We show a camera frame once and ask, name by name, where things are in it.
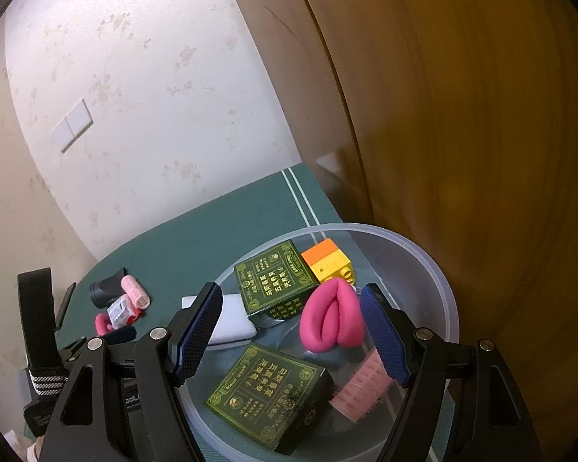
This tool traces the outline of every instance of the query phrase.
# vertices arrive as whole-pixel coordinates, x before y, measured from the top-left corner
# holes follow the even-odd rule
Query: metal screw
[[[415,336],[421,341],[429,341],[433,338],[433,333],[427,328],[418,328],[415,330]]]
[[[98,337],[96,337],[95,339],[91,339],[88,342],[88,349],[90,349],[91,351],[95,351],[97,350],[101,345],[103,345],[103,341],[101,339],[99,339]]]
[[[150,337],[152,337],[155,341],[159,341],[163,337],[167,335],[167,329],[159,326],[153,330],[150,330]]]
[[[494,342],[489,341],[488,339],[482,339],[479,341],[479,347],[485,351],[494,351]]]

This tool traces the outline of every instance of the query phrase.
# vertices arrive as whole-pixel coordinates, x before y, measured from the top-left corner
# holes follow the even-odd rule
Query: pink foam toy
[[[107,335],[109,332],[113,332],[113,327],[111,326],[111,320],[109,319],[107,311],[97,314],[96,318],[94,318],[94,328],[97,331],[97,335],[101,337]]]
[[[306,301],[299,321],[299,338],[312,352],[335,344],[357,347],[364,342],[364,320],[353,287],[342,278],[319,285]]]

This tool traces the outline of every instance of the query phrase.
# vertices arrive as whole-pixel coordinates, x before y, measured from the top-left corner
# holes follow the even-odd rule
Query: green table
[[[122,266],[152,299],[145,316],[135,322],[138,335],[143,335],[168,324],[183,296],[197,295],[206,281],[214,281],[242,255],[317,221],[341,220],[313,174],[299,164],[140,234],[101,260],[77,285],[56,333],[58,346],[96,335],[94,318],[100,309],[92,304],[88,287]]]

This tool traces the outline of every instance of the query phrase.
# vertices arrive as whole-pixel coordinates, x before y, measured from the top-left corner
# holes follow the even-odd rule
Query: white stripe
[[[39,396],[59,396],[62,390],[38,390],[36,393]]]
[[[30,373],[30,377],[32,378],[32,381],[34,381],[34,382],[62,382],[63,380],[65,380],[65,375],[35,376],[35,375],[32,375],[32,373]]]
[[[37,390],[40,389],[60,389],[64,386],[66,382],[41,382],[40,384],[33,384],[34,388]]]
[[[302,214],[302,219],[304,219],[304,223],[307,226],[310,226],[311,223],[308,222],[308,219],[306,218],[306,214],[304,213],[304,210],[302,208],[302,205],[299,204],[299,201],[297,200],[297,196],[295,195],[295,191],[293,191],[293,188],[291,187],[291,184],[289,183],[289,179],[287,179],[287,174],[285,174],[284,170],[281,170],[281,174],[283,174],[283,177],[285,177],[285,182],[287,182],[287,186],[289,188],[289,190],[291,191],[291,195],[293,196],[293,199],[295,201],[295,204],[297,205],[298,209],[299,209],[299,213]],[[315,242],[315,244],[318,243],[317,238],[315,238],[315,235],[313,233],[311,233],[311,236],[313,237],[313,241]]]
[[[439,462],[439,459],[435,455],[435,451],[433,450],[432,445],[430,446],[430,450],[428,451],[428,454],[430,455],[430,460],[432,460],[432,462]]]
[[[302,197],[304,198],[304,201],[306,202],[306,206],[311,211],[311,214],[313,215],[313,219],[315,219],[316,224],[318,226],[321,225],[321,222],[319,222],[319,219],[317,218],[317,216],[315,214],[315,210],[313,210],[313,207],[311,206],[311,202],[308,201],[308,198],[306,197],[306,194],[305,194],[304,190],[302,189],[302,186],[300,185],[299,180],[297,180],[297,177],[293,173],[293,169],[291,167],[289,167],[289,172],[291,173],[291,176],[293,177],[293,180],[295,181],[295,183],[297,185],[297,189],[299,189],[299,192],[302,193]],[[327,236],[325,235],[325,233],[323,231],[321,231],[321,235],[324,238],[327,238]]]

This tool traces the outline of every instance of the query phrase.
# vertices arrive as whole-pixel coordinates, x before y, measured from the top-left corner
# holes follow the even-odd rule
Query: blue gripper pad
[[[379,296],[375,294],[371,285],[366,285],[362,288],[360,292],[360,309],[366,328],[368,328],[370,337],[375,343],[385,371],[400,386],[405,387],[411,378],[411,372],[406,362],[405,345],[389,317],[383,311],[381,303],[389,305],[389,302],[385,300],[380,292]]]
[[[183,384],[197,371],[222,310],[222,291],[216,283],[207,283],[199,297],[203,298],[200,304],[195,300],[190,308],[178,311],[195,311],[188,329],[177,344],[173,373],[179,384]]]

